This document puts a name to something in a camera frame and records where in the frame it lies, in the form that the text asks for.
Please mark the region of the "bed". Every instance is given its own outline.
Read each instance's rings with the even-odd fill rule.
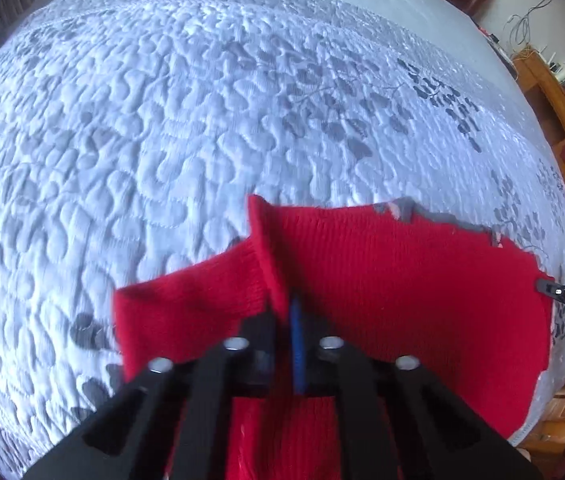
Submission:
[[[500,230],[565,282],[553,155],[445,1],[55,0],[0,50],[6,479],[120,386],[114,288],[248,235],[252,192],[328,207],[409,196]],[[513,444],[564,381],[556,307]]]

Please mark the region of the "mattress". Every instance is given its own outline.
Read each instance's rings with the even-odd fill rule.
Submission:
[[[249,193],[408,196],[565,282],[541,138],[519,92],[342,0],[52,2],[0,50],[0,472],[19,478],[120,386],[114,288],[248,235]],[[565,380],[553,318],[513,443]]]

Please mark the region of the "red garment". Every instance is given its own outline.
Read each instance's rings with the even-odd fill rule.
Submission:
[[[523,423],[549,360],[551,300],[531,254],[510,240],[371,206],[274,207],[249,198],[252,234],[229,251],[118,290],[127,378],[154,357],[182,362],[233,335],[267,298],[287,322],[289,292],[368,355],[418,356],[503,436]],[[333,401],[291,395],[280,335],[277,385],[234,401],[227,478],[339,478]]]

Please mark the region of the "red cloth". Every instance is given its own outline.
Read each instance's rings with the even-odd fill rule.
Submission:
[[[531,254],[503,238],[372,206],[274,207],[249,198],[252,234],[226,253],[118,290],[117,335],[132,378],[156,356],[197,358],[290,290],[368,355],[418,356],[503,436],[523,423],[549,360],[551,300]],[[288,334],[266,400],[236,399],[227,478],[337,479],[333,401],[291,395]]]

